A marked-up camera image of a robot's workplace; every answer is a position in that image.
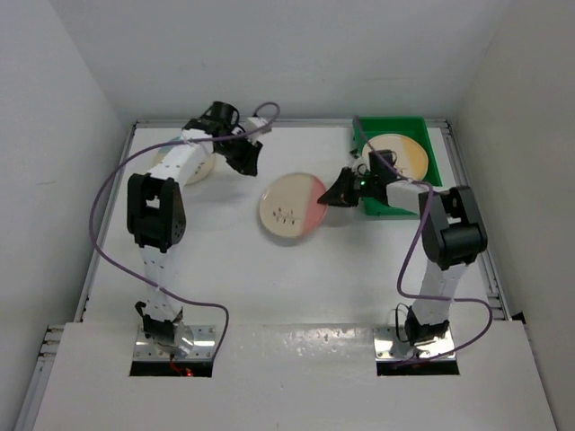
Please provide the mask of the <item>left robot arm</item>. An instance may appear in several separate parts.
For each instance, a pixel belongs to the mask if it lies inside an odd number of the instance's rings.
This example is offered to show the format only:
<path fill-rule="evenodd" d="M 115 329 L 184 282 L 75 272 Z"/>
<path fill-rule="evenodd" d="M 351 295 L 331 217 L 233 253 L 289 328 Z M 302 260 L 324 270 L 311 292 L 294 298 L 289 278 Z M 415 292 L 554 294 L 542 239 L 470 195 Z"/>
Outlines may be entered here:
<path fill-rule="evenodd" d="M 235 107 L 215 101 L 183 127 L 158 164 L 129 177 L 127 228 L 151 282 L 147 299 L 136 308 L 145 334 L 156 342 L 175 347 L 181 327 L 183 309 L 164 290 L 170 283 L 175 246 L 186 231 L 183 186 L 213 154 L 223 156 L 236 172 L 255 176 L 262 149 L 259 137 L 269 131 L 269 123 L 259 116 L 241 122 Z"/>

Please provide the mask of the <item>cream plate blue section back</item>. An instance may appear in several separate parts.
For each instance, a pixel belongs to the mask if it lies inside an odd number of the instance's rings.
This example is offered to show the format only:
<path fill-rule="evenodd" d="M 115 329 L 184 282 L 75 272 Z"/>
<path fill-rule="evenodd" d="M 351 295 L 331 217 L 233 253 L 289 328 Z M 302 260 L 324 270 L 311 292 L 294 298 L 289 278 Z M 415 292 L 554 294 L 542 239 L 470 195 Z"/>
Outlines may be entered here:
<path fill-rule="evenodd" d="M 173 149 L 179 149 L 179 145 L 171 145 L 170 147 L 166 146 L 157 150 L 153 157 L 153 161 L 151 167 L 155 167 L 157 164 L 160 164 L 163 158 L 168 155 Z M 217 164 L 217 158 L 215 154 L 210 154 L 206 156 L 201 164 L 196 168 L 196 170 L 191 174 L 191 176 L 187 179 L 185 185 L 190 186 L 197 182 L 200 182 L 206 179 L 212 171 L 214 171 Z"/>

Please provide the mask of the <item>cream plate yellow section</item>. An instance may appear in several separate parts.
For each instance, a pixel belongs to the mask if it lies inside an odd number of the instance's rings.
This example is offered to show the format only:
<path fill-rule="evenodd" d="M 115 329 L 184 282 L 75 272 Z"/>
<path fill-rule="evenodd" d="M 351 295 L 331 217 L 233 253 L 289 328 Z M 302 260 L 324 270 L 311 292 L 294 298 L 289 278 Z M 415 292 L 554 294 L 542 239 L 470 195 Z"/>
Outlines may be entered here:
<path fill-rule="evenodd" d="M 364 145 L 361 157 L 371 167 L 369 153 L 371 147 L 377 151 L 390 150 L 394 168 L 403 176 L 413 180 L 423 180 L 428 168 L 429 158 L 423 147 L 408 136 L 399 134 L 383 134 L 372 137 L 370 145 Z"/>

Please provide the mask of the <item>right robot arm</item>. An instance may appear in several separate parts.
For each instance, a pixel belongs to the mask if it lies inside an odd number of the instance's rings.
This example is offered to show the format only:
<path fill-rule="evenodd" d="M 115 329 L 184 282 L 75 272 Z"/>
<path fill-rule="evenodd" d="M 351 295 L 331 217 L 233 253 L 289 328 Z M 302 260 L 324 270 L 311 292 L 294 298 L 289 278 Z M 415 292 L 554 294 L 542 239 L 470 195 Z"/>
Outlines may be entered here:
<path fill-rule="evenodd" d="M 363 173 L 345 167 L 317 202 L 329 207 L 355 207 L 362 198 L 372 198 L 388 207 L 403 209 L 420 218 L 397 281 L 401 296 L 413 300 L 404 323 L 410 345 L 444 335 L 449 310 L 458 299 L 455 292 L 462 275 L 488 245 L 488 238 L 473 190 L 468 186 L 436 189 L 423 180 L 413 180 L 395 168 L 391 150 L 368 155 Z M 403 277 L 417 244 L 428 259 L 418 294 L 403 291 Z"/>

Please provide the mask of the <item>cream plate pink section back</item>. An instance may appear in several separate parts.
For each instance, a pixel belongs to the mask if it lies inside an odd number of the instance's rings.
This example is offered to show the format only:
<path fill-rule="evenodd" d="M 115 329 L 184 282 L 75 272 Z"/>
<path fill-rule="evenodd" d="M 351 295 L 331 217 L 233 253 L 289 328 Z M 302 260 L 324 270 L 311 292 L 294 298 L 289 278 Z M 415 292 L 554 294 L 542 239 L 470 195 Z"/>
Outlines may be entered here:
<path fill-rule="evenodd" d="M 327 191 L 315 175 L 293 172 L 273 181 L 263 192 L 258 216 L 262 226 L 280 238 L 299 239 L 323 221 L 327 206 L 317 200 Z"/>

